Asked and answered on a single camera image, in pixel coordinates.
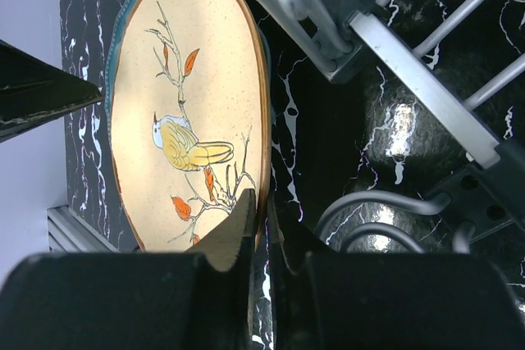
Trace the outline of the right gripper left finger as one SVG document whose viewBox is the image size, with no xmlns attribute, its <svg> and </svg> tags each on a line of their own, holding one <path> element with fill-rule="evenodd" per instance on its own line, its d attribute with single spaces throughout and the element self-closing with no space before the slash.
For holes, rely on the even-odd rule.
<svg viewBox="0 0 525 350">
<path fill-rule="evenodd" d="M 48 252 L 1 289 L 4 349 L 247 349 L 256 196 L 188 252 Z"/>
</svg>

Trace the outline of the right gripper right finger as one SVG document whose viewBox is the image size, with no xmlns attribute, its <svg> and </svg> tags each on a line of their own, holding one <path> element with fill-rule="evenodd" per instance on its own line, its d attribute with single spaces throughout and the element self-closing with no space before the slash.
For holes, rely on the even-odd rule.
<svg viewBox="0 0 525 350">
<path fill-rule="evenodd" d="M 335 252 L 267 206 L 277 349 L 521 349 L 514 295 L 465 254 Z"/>
</svg>

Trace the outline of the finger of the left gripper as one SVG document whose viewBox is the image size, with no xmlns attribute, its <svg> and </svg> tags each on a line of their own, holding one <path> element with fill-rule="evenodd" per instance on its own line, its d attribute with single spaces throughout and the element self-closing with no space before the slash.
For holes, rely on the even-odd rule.
<svg viewBox="0 0 525 350">
<path fill-rule="evenodd" d="M 1 42 L 1 140 L 101 102 L 95 84 Z"/>
</svg>

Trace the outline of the beige plate bird print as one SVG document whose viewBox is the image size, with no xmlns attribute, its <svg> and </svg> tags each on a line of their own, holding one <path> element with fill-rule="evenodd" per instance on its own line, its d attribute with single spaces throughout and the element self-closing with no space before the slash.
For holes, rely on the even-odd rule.
<svg viewBox="0 0 525 350">
<path fill-rule="evenodd" d="M 252 189 L 269 190 L 263 35 L 245 0 L 139 0 L 118 57 L 108 132 L 139 247 L 183 252 Z"/>
</svg>

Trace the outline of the teal scalloped plate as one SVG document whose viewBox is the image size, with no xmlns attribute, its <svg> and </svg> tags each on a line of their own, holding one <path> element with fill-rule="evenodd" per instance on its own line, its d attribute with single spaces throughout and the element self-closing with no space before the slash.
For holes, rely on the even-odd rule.
<svg viewBox="0 0 525 350">
<path fill-rule="evenodd" d="M 139 0 L 125 0 L 123 5 L 118 12 L 114 21 L 112 40 L 108 49 L 106 66 L 104 70 L 105 78 L 105 102 L 104 110 L 107 117 L 107 132 L 111 129 L 111 114 L 112 114 L 112 101 L 114 94 L 114 81 L 116 77 L 116 68 L 118 63 L 118 57 L 121 51 L 121 42 L 124 37 L 124 31 L 126 23 L 129 21 L 131 16 L 132 7 L 136 5 Z"/>
</svg>

